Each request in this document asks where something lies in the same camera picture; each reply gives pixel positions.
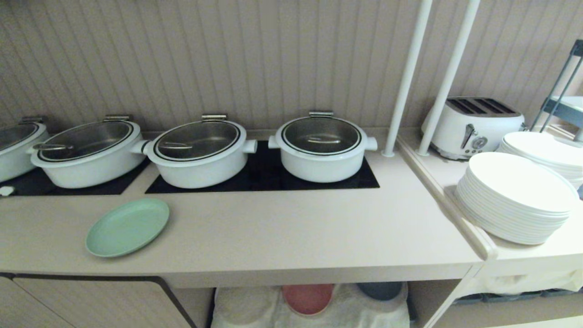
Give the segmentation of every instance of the metal stand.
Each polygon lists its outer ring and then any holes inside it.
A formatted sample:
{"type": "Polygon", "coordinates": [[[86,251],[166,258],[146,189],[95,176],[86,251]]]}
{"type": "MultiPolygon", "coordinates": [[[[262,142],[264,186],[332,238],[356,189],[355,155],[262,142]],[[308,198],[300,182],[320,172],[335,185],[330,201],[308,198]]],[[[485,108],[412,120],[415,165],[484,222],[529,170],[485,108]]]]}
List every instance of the metal stand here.
{"type": "Polygon", "coordinates": [[[571,49],[571,52],[569,53],[569,58],[565,62],[565,65],[563,66],[563,69],[561,70],[561,74],[559,74],[557,81],[554,83],[553,89],[551,90],[551,92],[547,96],[545,102],[543,103],[543,106],[540,108],[539,114],[536,116],[535,121],[532,123],[531,131],[534,130],[535,125],[538,122],[543,111],[546,111],[547,113],[549,113],[549,116],[546,119],[543,126],[540,128],[540,132],[542,132],[547,127],[550,119],[553,116],[556,116],[556,117],[559,117],[559,118],[561,118],[565,121],[568,121],[569,123],[574,124],[577,127],[579,127],[580,131],[577,134],[575,141],[577,141],[578,138],[579,139],[581,138],[581,135],[582,135],[581,131],[583,131],[583,111],[574,109],[568,105],[561,103],[561,100],[563,99],[565,92],[567,91],[567,89],[571,85],[573,78],[576,76],[577,71],[579,70],[579,67],[581,66],[581,62],[583,62],[583,40],[577,40],[577,41],[575,41],[575,44],[573,45],[573,48],[571,49]],[[557,89],[559,81],[563,77],[565,70],[567,69],[567,67],[568,67],[569,63],[571,62],[571,60],[573,59],[573,57],[579,57],[579,61],[577,62],[577,66],[575,67],[575,70],[573,71],[573,73],[569,77],[569,81],[567,82],[567,84],[563,88],[563,91],[561,91],[561,95],[559,96],[559,98],[556,100],[552,99],[552,96],[555,93],[555,90],[557,89]]]}

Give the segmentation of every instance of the metal rack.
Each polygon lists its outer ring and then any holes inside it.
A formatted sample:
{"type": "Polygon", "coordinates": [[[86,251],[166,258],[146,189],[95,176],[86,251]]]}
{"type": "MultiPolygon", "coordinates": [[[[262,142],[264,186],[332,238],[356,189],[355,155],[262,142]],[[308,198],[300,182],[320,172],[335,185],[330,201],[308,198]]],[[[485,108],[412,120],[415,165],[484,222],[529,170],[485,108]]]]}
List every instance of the metal rack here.
{"type": "Polygon", "coordinates": [[[571,105],[566,102],[561,102],[562,100],[564,100],[565,93],[569,86],[571,85],[571,82],[573,81],[574,77],[576,76],[577,71],[579,70],[579,67],[581,66],[582,62],[583,62],[583,40],[576,40],[575,44],[573,44],[571,52],[569,53],[567,61],[565,62],[565,65],[563,65],[563,69],[561,70],[559,77],[554,83],[553,89],[547,96],[545,102],[543,103],[543,106],[540,108],[540,111],[536,116],[535,121],[532,123],[531,131],[534,131],[536,123],[540,119],[542,113],[545,111],[549,113],[549,116],[547,117],[545,123],[540,128],[540,132],[542,132],[547,127],[547,125],[549,125],[551,118],[553,116],[556,116],[564,121],[567,121],[577,126],[579,128],[579,132],[576,134],[574,140],[583,142],[583,101],[581,102],[580,106],[571,105]],[[575,70],[573,70],[573,73],[571,74],[569,80],[567,81],[567,84],[561,91],[560,96],[559,97],[553,96],[559,85],[559,82],[561,81],[567,67],[569,66],[569,63],[574,57],[579,57],[575,70]]]}

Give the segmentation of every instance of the red plate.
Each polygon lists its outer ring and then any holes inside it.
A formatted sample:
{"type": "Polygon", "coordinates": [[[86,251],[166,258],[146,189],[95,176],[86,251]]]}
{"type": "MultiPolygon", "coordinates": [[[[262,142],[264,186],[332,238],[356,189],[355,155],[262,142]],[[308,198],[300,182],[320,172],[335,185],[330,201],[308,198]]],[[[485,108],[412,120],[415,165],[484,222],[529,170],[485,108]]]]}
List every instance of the red plate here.
{"type": "Polygon", "coordinates": [[[316,315],[322,312],[330,300],[334,284],[287,285],[282,287],[283,298],[292,311],[301,315],[316,315]]]}

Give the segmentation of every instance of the cabinet door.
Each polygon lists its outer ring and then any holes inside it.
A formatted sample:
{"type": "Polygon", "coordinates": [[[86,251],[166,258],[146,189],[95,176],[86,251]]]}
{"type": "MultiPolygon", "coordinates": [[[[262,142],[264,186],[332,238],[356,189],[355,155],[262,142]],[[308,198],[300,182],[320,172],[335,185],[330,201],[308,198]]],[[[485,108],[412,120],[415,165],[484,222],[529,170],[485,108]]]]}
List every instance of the cabinet door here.
{"type": "Polygon", "coordinates": [[[0,277],[0,327],[73,328],[6,277],[0,277]]]}
{"type": "Polygon", "coordinates": [[[165,284],[19,276],[14,281],[76,327],[195,327],[165,284]]]}

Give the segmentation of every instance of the toaster dial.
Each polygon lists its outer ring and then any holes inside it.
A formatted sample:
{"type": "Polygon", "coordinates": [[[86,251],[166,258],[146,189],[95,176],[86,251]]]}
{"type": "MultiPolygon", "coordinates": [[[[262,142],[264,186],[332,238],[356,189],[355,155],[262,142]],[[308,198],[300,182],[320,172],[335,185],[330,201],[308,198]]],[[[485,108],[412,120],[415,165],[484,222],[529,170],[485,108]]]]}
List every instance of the toaster dial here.
{"type": "Polygon", "coordinates": [[[472,141],[472,148],[482,149],[487,143],[488,139],[486,137],[478,137],[472,141]]]}

